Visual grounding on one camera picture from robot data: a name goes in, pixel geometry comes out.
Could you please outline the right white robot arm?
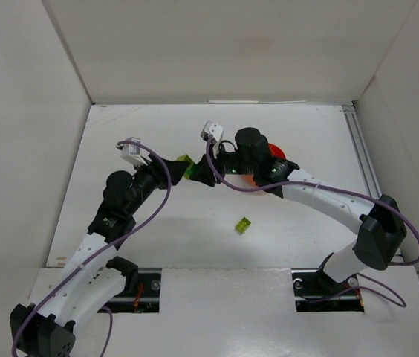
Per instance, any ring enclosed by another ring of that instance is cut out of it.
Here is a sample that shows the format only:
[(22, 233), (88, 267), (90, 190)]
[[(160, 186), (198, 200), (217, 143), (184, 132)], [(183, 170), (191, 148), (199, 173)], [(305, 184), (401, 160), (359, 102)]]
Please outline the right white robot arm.
[(406, 226), (396, 201), (387, 195), (373, 199), (359, 193), (327, 186), (298, 164), (277, 158), (267, 138), (253, 127), (237, 131), (234, 149), (224, 148), (224, 129), (207, 122), (201, 137), (206, 152), (190, 178), (210, 187), (227, 175), (251, 176), (254, 185), (266, 193), (306, 205), (356, 234), (344, 249), (329, 254), (317, 273), (341, 283), (366, 268), (386, 270), (406, 237)]

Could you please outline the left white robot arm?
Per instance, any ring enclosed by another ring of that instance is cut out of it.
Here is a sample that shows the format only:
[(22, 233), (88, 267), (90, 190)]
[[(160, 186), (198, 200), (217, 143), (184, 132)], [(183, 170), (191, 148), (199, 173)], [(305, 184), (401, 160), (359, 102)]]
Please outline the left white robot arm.
[(134, 174), (120, 170), (107, 178), (97, 214), (59, 279), (43, 299), (19, 304), (10, 313), (13, 352), (69, 356), (90, 318), (133, 288), (138, 267), (117, 255), (126, 237), (140, 230), (133, 215), (156, 189), (169, 191), (176, 185), (188, 166), (152, 155)]

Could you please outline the orange divided round container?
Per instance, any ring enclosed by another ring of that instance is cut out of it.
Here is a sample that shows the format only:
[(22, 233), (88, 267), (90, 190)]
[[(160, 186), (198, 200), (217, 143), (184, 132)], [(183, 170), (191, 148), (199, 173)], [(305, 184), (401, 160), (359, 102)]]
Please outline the orange divided round container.
[[(284, 151), (282, 149), (280, 149), (278, 146), (276, 146), (275, 144), (269, 143), (268, 147), (269, 147), (270, 153), (273, 157), (286, 159)], [(256, 186), (256, 183), (254, 182), (252, 175), (244, 176), (244, 182), (251, 187)]]

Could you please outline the lime square lego brick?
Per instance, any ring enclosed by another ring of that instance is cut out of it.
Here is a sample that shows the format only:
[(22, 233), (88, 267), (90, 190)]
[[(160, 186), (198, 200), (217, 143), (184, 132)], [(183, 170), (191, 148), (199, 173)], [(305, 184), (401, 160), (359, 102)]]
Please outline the lime square lego brick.
[(251, 226), (252, 222), (246, 218), (243, 217), (235, 226), (235, 231), (237, 234), (244, 234), (247, 229)]

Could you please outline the lime green lego stack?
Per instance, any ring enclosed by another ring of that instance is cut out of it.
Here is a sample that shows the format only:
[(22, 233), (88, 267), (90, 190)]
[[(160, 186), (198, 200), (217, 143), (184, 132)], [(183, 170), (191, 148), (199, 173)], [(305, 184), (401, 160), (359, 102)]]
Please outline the lime green lego stack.
[(188, 163), (188, 167), (191, 167), (195, 164), (195, 162), (189, 157), (187, 154), (183, 154), (177, 157), (178, 161), (185, 161)]

